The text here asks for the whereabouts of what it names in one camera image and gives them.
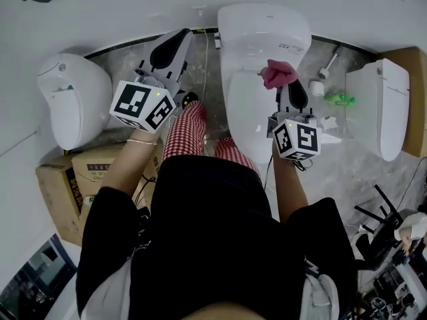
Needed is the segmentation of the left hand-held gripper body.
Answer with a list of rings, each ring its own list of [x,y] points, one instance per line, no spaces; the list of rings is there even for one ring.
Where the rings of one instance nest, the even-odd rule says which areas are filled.
[[[156,133],[176,109],[179,90],[173,79],[134,69],[117,84],[109,113],[129,127]]]

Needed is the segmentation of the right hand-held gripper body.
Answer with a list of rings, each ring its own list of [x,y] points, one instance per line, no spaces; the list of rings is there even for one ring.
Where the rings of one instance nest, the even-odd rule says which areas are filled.
[[[271,138],[281,159],[304,161],[321,152],[322,130],[314,115],[279,111],[268,118]]]

